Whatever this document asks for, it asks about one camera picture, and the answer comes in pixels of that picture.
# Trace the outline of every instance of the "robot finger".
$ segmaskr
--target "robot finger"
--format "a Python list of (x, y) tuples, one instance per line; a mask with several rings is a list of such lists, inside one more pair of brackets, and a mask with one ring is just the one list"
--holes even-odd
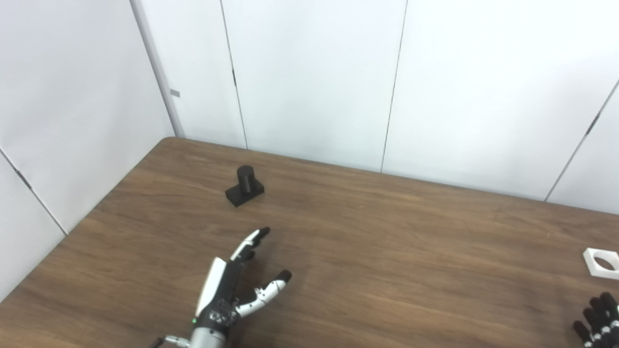
[(288, 281), (292, 278), (292, 273), (288, 270), (283, 270), (272, 281), (255, 288), (252, 292), (238, 297), (236, 311), (244, 318), (260, 308), (266, 306), (277, 294), (279, 294)]
[(248, 257), (250, 251), (260, 244), (260, 240), (269, 234), (270, 230), (271, 229), (269, 227), (263, 227), (248, 235), (247, 238), (245, 238), (236, 248), (235, 252), (230, 257), (230, 261), (245, 262), (251, 259), (253, 256)]

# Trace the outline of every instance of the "wooden table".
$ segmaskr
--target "wooden table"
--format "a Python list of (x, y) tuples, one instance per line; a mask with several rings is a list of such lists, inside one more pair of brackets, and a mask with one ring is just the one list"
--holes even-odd
[[(224, 191), (250, 164), (266, 194)], [(0, 347), (188, 337), (214, 256), (271, 226), (243, 287), (291, 283), (233, 347), (577, 347), (588, 246), (619, 216), (182, 139), (162, 141), (0, 304)]]

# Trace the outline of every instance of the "white wall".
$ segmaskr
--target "white wall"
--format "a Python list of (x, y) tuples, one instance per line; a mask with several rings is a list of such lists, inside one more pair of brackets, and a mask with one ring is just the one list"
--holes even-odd
[(219, 0), (134, 0), (161, 62), (180, 136), (246, 147)]
[(404, 0), (224, 0), (248, 146), (380, 170)]
[(549, 202), (619, 214), (619, 92), (615, 90)]
[(0, 301), (64, 234), (0, 154)]
[(70, 231), (170, 120), (127, 0), (0, 2), (0, 147)]
[(544, 199), (619, 77), (617, 13), (409, 1), (384, 172)]

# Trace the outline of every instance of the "white square block with hole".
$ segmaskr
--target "white square block with hole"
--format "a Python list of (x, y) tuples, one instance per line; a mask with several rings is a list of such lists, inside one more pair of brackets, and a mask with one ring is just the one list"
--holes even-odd
[[(619, 255), (615, 251), (587, 248), (582, 254), (584, 261), (587, 263), (589, 273), (594, 277), (602, 277), (619, 280)], [(602, 267), (596, 258), (608, 262), (613, 269)]]

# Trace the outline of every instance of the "black cylinder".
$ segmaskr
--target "black cylinder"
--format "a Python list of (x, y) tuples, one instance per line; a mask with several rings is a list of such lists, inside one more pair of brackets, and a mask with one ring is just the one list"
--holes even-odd
[(254, 168), (250, 165), (242, 165), (236, 170), (238, 176), (238, 186), (242, 193), (250, 193), (256, 189), (256, 176)]

